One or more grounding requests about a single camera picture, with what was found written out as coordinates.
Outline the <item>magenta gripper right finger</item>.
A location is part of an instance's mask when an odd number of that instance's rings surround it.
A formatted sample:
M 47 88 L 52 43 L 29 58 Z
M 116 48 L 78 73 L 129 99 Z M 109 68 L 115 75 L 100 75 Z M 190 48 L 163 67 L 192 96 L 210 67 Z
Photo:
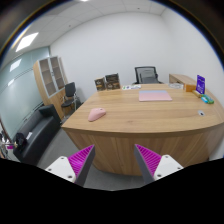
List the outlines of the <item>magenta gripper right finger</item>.
M 139 144 L 134 146 L 134 155 L 145 184 L 164 178 L 183 168 L 170 155 L 159 155 Z

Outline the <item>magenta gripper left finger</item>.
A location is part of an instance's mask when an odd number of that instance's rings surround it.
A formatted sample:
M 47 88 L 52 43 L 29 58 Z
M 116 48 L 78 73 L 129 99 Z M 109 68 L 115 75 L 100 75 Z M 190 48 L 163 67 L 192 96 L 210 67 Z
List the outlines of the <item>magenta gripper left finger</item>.
M 94 157 L 95 146 L 90 145 L 69 157 L 60 156 L 46 171 L 83 187 Z

